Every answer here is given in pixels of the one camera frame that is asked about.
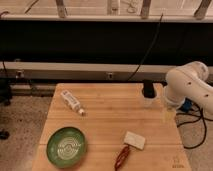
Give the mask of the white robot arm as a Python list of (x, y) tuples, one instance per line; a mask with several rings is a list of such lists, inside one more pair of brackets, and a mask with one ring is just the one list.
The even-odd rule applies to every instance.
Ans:
[(173, 120), (176, 110), (185, 99), (197, 103), (205, 112), (213, 114), (213, 87), (206, 83), (208, 67), (199, 61), (170, 69), (166, 74), (167, 85), (163, 88), (164, 121)]

